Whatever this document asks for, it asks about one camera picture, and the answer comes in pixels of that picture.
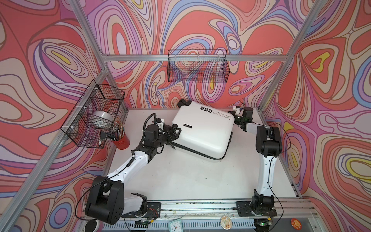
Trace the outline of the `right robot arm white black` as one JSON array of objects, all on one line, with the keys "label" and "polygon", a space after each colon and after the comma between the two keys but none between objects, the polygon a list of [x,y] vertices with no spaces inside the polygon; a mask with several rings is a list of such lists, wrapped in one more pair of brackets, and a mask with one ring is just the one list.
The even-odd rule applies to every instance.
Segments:
[{"label": "right robot arm white black", "polygon": [[239,210],[249,209],[254,216],[263,216],[274,211],[276,196],[273,191],[273,174],[283,149],[280,130],[278,127],[253,122],[253,109],[250,107],[236,108],[230,113],[234,117],[234,123],[240,129],[256,135],[255,147],[260,155],[258,187],[254,189],[249,206],[243,206]]}]

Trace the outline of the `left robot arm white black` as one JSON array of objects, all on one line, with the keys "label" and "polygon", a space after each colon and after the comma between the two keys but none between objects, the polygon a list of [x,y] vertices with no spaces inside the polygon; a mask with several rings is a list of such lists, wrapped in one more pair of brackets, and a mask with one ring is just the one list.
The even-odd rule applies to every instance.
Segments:
[{"label": "left robot arm white black", "polygon": [[161,128],[151,124],[143,132],[139,145],[131,151],[123,165],[112,173],[94,179],[89,190],[85,215],[96,220],[114,225],[122,215],[147,214],[147,197],[139,193],[125,195],[125,185],[151,160],[161,152],[165,145],[179,138],[182,129],[176,124],[163,125]]}]

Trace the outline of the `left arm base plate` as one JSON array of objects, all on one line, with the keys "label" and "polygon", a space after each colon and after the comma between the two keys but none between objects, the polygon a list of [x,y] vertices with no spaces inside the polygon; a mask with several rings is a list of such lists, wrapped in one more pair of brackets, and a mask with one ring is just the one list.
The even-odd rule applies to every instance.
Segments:
[{"label": "left arm base plate", "polygon": [[139,210],[137,212],[130,212],[123,214],[122,218],[159,218],[161,214],[161,202],[149,202],[145,208],[146,211]]}]

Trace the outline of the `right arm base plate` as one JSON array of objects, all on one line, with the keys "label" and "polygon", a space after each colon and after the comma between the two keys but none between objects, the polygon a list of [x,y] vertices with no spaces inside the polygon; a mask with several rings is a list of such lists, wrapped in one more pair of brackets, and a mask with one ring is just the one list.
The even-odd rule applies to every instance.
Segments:
[{"label": "right arm base plate", "polygon": [[275,207],[253,206],[251,201],[237,201],[236,206],[232,208],[237,210],[240,217],[276,217],[277,212]]}]

